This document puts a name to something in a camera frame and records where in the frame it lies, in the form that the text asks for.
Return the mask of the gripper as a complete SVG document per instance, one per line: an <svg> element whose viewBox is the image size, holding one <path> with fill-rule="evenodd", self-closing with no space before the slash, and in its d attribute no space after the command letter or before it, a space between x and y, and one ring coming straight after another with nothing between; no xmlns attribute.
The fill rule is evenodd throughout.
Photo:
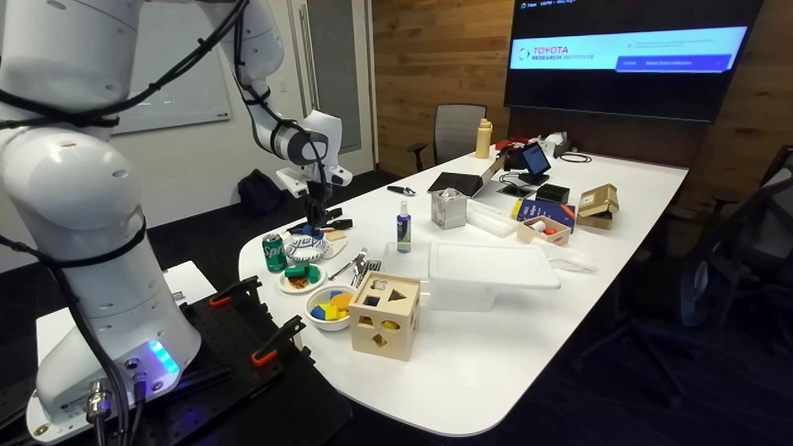
<svg viewBox="0 0 793 446"><path fill-rule="evenodd" d="M329 221L340 219L343 215L343 209L340 207L328 211L328 201L332 196L333 187L322 181L307 181L307 193L305 225L320 228L320 216L326 215L325 225L321 226L321 232L328 232L331 229L327 229L326 224Z"/></svg>

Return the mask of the black and white bowl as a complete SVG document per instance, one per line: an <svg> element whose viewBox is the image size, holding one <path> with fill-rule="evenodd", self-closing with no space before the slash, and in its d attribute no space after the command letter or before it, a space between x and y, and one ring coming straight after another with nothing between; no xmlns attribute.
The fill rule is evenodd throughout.
<svg viewBox="0 0 793 446"><path fill-rule="evenodd" d="M295 235L285 241L285 254L295 265L322 260L330 252L331 245L326 239Z"/></svg>

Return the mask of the small white plate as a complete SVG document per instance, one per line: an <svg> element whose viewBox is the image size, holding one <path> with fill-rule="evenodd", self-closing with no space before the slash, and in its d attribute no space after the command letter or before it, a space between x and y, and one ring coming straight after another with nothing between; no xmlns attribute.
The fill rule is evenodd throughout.
<svg viewBox="0 0 793 446"><path fill-rule="evenodd" d="M321 266L318 266L321 270L321 281L319 283L310 284L308 282L308 277L306 278L292 278L287 279L285 277L284 272L281 272L280 277L278 278L278 288L284 294L306 294L317 290L320 285L322 285L327 279L328 274L326 273Z"/></svg>

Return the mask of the clear plastic container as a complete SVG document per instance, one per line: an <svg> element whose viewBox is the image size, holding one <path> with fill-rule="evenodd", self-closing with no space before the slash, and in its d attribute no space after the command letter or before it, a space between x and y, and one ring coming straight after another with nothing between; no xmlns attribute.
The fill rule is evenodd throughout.
<svg viewBox="0 0 793 446"><path fill-rule="evenodd" d="M428 310L490 312L497 290L474 271L472 252L472 245L437 242L414 243L409 252L399 252L397 243L386 243L380 270L418 279Z"/></svg>

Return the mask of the white container lid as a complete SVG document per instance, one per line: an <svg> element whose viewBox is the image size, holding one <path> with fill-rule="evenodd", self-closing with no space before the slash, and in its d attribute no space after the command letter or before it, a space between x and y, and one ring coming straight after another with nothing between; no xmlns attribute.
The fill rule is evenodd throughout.
<svg viewBox="0 0 793 446"><path fill-rule="evenodd" d="M521 290L558 290L561 281L540 248L435 243L428 276L457 284Z"/></svg>

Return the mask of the metal spoon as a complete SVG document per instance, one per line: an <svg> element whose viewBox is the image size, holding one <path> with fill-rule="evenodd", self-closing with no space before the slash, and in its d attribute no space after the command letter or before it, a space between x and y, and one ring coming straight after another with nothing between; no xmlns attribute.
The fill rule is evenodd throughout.
<svg viewBox="0 0 793 446"><path fill-rule="evenodd" d="M355 256L353 260L347 262L339 271L337 271L337 272L333 273L331 276L329 276L328 280L329 281L335 281L335 279L340 277L341 274L343 274L344 272L346 272L347 270L349 270L351 268L354 271L354 277L357 277L359 272L362 271L362 269L366 265L367 254L368 254L368 249L366 247L361 248L359 254L357 254L357 256Z"/></svg>

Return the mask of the green soda can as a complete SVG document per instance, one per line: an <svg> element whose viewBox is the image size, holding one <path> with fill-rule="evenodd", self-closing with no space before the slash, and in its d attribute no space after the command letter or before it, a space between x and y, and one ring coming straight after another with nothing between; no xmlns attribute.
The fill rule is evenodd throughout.
<svg viewBox="0 0 793 446"><path fill-rule="evenodd" d="M263 249L265 256L267 271L279 273L286 270L288 259L285 252L285 243L277 232L270 232L270 234L263 236L261 249Z"/></svg>

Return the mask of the black bag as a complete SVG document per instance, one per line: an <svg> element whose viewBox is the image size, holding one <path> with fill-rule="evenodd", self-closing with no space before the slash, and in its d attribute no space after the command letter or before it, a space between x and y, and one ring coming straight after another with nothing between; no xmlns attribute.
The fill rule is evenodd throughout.
<svg viewBox="0 0 793 446"><path fill-rule="evenodd" d="M280 187L260 169L254 169L237 184L240 205L252 217L265 217L280 211L286 196Z"/></svg>

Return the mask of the heap of metal cutlery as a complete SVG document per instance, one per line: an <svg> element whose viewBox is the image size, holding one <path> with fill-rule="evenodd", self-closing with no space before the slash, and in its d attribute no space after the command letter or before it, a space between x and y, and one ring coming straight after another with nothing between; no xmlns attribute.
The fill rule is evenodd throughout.
<svg viewBox="0 0 793 446"><path fill-rule="evenodd" d="M369 271L379 271L381 266L382 260L370 259L357 262L354 266L354 276L351 280L351 286L358 288Z"/></svg>

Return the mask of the blue spray bottle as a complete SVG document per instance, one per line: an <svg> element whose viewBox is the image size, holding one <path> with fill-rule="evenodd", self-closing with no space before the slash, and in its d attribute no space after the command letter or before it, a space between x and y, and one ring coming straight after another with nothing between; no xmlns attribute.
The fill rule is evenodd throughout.
<svg viewBox="0 0 793 446"><path fill-rule="evenodd" d="M400 253L408 253L411 251L411 215L408 211L407 201L400 203L400 212L396 220L396 244L397 251Z"/></svg>

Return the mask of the black clamp with orange tips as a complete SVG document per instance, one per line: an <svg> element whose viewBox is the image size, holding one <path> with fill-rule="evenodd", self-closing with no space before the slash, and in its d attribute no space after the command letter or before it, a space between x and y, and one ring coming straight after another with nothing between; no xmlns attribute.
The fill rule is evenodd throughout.
<svg viewBox="0 0 793 446"><path fill-rule="evenodd" d="M254 367L264 367L279 356L279 348L294 340L294 337L306 328L303 319L296 315L281 325L263 344L250 355L250 362Z"/></svg>
<svg viewBox="0 0 793 446"><path fill-rule="evenodd" d="M207 303L210 307L225 307L235 302L235 299L252 299L253 301L260 302L260 294L258 288L261 286L261 281L258 276L250 276L249 278L232 283L223 291L214 293L207 296Z"/></svg>

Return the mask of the silver tissue box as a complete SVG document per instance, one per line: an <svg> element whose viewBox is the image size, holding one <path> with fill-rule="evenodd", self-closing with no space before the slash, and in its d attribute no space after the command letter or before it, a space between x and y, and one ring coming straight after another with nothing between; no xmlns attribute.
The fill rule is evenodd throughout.
<svg viewBox="0 0 793 446"><path fill-rule="evenodd" d="M468 197L459 190L445 188L431 192L431 220L442 230L467 224Z"/></svg>

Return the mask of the wooden shape sorter cube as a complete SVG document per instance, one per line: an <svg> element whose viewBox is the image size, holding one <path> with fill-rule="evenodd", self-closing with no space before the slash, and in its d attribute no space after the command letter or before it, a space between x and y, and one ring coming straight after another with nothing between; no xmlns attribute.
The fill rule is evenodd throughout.
<svg viewBox="0 0 793 446"><path fill-rule="evenodd" d="M369 271L348 310L355 351L410 359L420 322L418 279Z"/></svg>

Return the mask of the laptop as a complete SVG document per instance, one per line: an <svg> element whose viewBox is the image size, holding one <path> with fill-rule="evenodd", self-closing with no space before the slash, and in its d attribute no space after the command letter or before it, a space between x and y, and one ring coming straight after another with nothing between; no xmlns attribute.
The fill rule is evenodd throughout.
<svg viewBox="0 0 793 446"><path fill-rule="evenodd" d="M446 189L455 189L468 198L475 198L476 195L493 179L493 176L502 170L507 156L499 154L496 160L484 170L481 175L459 174L442 172L436 181L427 190L428 193L439 192Z"/></svg>

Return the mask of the door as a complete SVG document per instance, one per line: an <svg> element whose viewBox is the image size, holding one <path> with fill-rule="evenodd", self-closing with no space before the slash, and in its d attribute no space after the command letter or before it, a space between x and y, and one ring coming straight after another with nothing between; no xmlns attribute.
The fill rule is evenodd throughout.
<svg viewBox="0 0 793 446"><path fill-rule="evenodd" d="M304 113L342 121L340 164L375 170L371 0L286 0Z"/></svg>

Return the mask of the grey office chair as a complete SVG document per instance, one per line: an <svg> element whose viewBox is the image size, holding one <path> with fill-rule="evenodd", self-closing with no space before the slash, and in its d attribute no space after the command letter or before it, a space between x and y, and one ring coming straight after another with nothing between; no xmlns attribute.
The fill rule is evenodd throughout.
<svg viewBox="0 0 793 446"><path fill-rule="evenodd" d="M431 152L436 165L475 151L480 121L487 106L474 103L437 105L432 129Z"/></svg>

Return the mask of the white foam tray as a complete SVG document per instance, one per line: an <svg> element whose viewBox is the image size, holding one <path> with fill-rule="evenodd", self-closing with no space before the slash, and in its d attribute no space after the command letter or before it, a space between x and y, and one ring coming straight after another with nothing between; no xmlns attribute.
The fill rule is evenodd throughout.
<svg viewBox="0 0 793 446"><path fill-rule="evenodd" d="M504 239L517 231L519 222L502 214L492 206L484 205L473 199L467 200L467 225L472 225L499 239Z"/></svg>

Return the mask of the yellow bottle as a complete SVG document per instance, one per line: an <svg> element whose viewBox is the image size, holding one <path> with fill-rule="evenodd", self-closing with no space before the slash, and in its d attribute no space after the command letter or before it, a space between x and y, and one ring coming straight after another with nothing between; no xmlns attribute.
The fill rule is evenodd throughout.
<svg viewBox="0 0 793 446"><path fill-rule="evenodd" d="M485 160L489 157L490 145L492 144L493 124L487 118L480 119L478 130L476 131L476 145L474 155L478 160Z"/></svg>

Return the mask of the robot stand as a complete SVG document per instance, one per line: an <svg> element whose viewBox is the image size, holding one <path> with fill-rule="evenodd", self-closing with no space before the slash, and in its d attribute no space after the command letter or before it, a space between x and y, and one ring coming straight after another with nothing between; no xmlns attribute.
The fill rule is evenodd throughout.
<svg viewBox="0 0 793 446"><path fill-rule="evenodd" d="M0 446L321 446L351 420L300 334L250 362L289 319L249 297L210 307L168 291L99 305L108 317L67 291L76 328L36 378L0 385Z"/></svg>

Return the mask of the whiteboard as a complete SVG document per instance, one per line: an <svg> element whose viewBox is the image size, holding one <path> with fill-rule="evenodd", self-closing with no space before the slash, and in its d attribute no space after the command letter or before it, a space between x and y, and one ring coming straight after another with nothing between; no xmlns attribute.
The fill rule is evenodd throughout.
<svg viewBox="0 0 793 446"><path fill-rule="evenodd" d="M147 2L141 9L131 95L140 94L214 30L196 4ZM113 135L227 121L232 118L220 51L120 115Z"/></svg>

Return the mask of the tablet on stand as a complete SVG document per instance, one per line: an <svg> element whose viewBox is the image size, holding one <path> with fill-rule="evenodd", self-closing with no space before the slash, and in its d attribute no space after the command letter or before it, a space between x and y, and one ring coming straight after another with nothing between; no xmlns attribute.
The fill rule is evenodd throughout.
<svg viewBox="0 0 793 446"><path fill-rule="evenodd" d="M525 145L519 151L519 156L527 171L519 174L519 180L533 186L541 186L549 180L551 165L539 143Z"/></svg>

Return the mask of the small wooden tray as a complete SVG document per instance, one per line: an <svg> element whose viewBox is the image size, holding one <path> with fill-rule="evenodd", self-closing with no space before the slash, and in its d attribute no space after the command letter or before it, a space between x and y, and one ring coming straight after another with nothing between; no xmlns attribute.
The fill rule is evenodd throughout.
<svg viewBox="0 0 793 446"><path fill-rule="evenodd" d="M552 245L564 246L569 242L572 229L546 216L533 217L519 223L517 237L524 243L541 240Z"/></svg>

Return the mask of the blue box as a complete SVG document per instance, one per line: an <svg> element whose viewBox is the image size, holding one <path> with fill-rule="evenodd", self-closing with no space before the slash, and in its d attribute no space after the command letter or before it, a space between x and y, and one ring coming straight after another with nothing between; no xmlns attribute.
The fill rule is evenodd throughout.
<svg viewBox="0 0 793 446"><path fill-rule="evenodd" d="M569 227L573 232L576 225L577 207L569 204L552 203L552 201L524 198L515 202L510 216L515 221L546 217Z"/></svg>

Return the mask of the small black box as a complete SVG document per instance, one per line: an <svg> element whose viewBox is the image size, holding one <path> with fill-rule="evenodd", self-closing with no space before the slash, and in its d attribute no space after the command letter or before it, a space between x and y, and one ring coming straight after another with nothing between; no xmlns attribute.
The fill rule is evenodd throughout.
<svg viewBox="0 0 793 446"><path fill-rule="evenodd" d="M538 187L535 199L537 201L546 201L546 203L566 205L569 202L569 195L569 188L546 183Z"/></svg>

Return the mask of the clear plastic bag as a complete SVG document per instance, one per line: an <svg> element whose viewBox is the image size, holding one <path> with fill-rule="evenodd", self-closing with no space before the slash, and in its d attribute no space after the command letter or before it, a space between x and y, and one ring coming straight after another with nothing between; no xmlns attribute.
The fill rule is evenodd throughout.
<svg viewBox="0 0 793 446"><path fill-rule="evenodd" d="M584 252L558 245L540 245L553 268L594 273L598 266Z"/></svg>

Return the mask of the stack of cardboard boxes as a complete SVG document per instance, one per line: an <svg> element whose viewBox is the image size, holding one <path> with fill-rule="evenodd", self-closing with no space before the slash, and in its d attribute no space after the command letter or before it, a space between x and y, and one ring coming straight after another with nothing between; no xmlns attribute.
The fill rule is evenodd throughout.
<svg viewBox="0 0 793 446"><path fill-rule="evenodd" d="M611 230L613 218L620 211L618 189L611 183L584 192L577 207L577 225Z"/></svg>

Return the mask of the black office chair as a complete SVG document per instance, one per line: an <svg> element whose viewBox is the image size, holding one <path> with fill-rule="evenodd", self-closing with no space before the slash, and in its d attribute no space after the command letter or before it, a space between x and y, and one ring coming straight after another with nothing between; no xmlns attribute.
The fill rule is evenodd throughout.
<svg viewBox="0 0 793 446"><path fill-rule="evenodd" d="M683 346L691 354L701 353L706 345L698 329L724 324L738 294L737 288L746 277L748 259L752 256L760 256L763 260L770 258L766 252L756 249L755 236L761 233L766 221L773 220L791 236L785 257L771 257L771 265L781 270L784 263L793 261L793 144L781 147L761 186L733 214L703 232L696 246L668 271L665 295L673 299L674 323L626 319L572 359L572 369L578 372L587 356L629 337L669 383L668 403L671 406L679 404L685 388L660 357L651 339Z"/></svg>

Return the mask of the wall television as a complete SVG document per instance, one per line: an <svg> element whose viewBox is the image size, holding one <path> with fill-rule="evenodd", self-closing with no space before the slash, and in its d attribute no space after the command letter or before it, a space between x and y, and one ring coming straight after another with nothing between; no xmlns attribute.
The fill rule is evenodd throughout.
<svg viewBox="0 0 793 446"><path fill-rule="evenodd" d="M711 123L764 0L513 0L504 104Z"/></svg>

